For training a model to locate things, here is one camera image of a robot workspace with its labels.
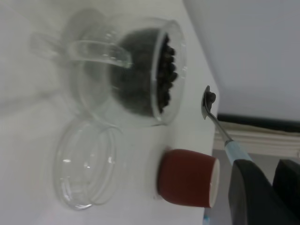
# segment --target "red espresso cup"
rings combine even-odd
[[[219,176],[217,158],[176,149],[163,156],[157,190],[173,204],[212,208],[217,198]]]

